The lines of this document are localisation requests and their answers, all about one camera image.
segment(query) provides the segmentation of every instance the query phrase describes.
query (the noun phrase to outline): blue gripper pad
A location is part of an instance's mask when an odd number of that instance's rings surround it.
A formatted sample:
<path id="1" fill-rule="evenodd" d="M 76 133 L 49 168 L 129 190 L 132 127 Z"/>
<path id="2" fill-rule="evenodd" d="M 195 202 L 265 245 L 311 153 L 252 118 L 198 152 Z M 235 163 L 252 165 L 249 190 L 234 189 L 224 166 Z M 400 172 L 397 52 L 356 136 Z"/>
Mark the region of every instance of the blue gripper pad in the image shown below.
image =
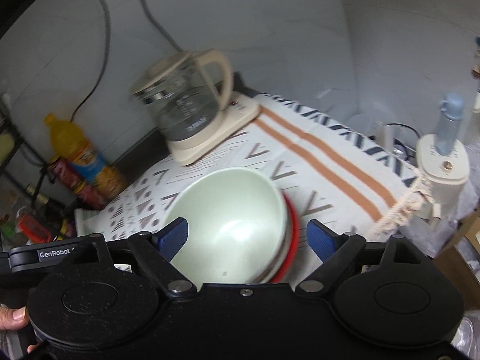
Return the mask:
<path id="1" fill-rule="evenodd" d="M 188 238 L 188 223 L 185 218 L 177 218 L 159 232 L 153 234 L 152 240 L 158 252 L 168 262 L 172 261 Z"/>
<path id="2" fill-rule="evenodd" d="M 333 237 L 313 221 L 307 225 L 307 242 L 322 262 L 327 261 L 336 251 Z"/>

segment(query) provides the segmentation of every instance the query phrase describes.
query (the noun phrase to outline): patterned tablecloth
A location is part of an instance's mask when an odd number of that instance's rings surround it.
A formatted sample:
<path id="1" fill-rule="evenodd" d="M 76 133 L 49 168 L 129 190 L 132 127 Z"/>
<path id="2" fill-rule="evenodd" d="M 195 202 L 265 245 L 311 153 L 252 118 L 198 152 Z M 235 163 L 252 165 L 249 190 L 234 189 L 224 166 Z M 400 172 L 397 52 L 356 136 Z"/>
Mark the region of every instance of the patterned tablecloth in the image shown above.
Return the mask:
<path id="1" fill-rule="evenodd" d="M 106 240 L 156 232 L 195 180 L 224 167 L 249 167 L 268 175 L 299 214 L 300 246 L 286 277 L 295 285 L 321 263 L 306 244 L 310 219 L 339 234 L 384 241 L 423 204 L 427 187 L 417 168 L 322 112 L 267 93 L 255 100 L 262 106 L 255 121 L 191 166 L 171 156 L 158 162 L 81 232 L 100 232 Z"/>

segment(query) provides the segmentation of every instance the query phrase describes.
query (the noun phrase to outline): red can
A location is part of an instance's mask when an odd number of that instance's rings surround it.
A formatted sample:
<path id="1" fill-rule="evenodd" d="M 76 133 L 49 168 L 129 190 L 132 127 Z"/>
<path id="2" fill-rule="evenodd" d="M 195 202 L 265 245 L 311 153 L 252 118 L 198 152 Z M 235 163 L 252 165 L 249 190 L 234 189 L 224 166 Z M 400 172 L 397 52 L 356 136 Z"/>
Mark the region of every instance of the red can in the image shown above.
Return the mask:
<path id="1" fill-rule="evenodd" d="M 96 210 L 102 210 L 107 200 L 90 184 L 82 179 L 63 158 L 54 159 L 49 170 L 69 190 L 73 191 L 83 202 Z"/>

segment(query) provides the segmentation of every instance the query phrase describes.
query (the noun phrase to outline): finger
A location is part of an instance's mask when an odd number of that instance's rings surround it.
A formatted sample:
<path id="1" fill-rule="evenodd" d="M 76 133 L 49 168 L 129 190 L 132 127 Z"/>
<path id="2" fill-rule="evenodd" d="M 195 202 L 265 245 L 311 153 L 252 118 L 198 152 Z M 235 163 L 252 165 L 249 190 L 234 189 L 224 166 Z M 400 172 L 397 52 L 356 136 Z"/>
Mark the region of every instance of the finger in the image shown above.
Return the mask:
<path id="1" fill-rule="evenodd" d="M 14 310 L 0 307 L 0 330 L 18 330 L 28 324 L 26 308 Z"/>
<path id="2" fill-rule="evenodd" d="M 29 345 L 28 348 L 27 348 L 27 353 L 30 353 L 32 350 L 34 350 L 38 345 L 40 344 L 37 344 L 37 345 Z"/>

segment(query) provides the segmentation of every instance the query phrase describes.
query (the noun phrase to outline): beige kettle base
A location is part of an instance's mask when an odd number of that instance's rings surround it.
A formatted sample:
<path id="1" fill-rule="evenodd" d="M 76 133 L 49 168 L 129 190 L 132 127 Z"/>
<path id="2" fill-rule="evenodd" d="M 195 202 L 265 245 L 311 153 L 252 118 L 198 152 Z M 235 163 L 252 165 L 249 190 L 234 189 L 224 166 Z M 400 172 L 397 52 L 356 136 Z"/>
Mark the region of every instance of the beige kettle base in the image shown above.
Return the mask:
<path id="1" fill-rule="evenodd" d="M 194 163 L 260 114 L 260 106 L 250 97 L 232 92 L 231 101 L 236 104 L 222 111 L 225 114 L 217 132 L 203 143 L 190 149 L 179 149 L 166 142 L 175 161 L 183 166 Z"/>

